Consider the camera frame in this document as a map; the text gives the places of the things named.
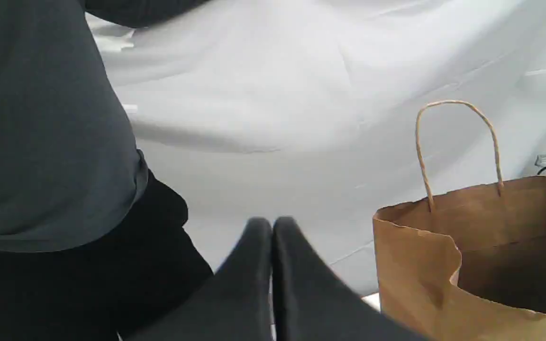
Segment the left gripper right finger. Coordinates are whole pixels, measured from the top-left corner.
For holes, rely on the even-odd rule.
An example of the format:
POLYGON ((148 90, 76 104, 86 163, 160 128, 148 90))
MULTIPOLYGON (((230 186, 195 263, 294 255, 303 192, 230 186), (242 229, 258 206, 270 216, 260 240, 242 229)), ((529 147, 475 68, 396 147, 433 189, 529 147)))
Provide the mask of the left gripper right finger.
POLYGON ((422 341, 364 302, 318 256, 290 216, 273 225, 273 315, 278 341, 422 341))

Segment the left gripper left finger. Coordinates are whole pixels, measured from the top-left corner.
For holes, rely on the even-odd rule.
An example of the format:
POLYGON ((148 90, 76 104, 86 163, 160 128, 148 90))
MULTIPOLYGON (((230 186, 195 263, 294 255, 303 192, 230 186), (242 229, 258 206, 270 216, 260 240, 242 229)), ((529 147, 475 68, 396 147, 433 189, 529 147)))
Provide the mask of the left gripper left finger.
POLYGON ((272 227, 251 218, 216 274, 133 341, 271 341, 272 227))

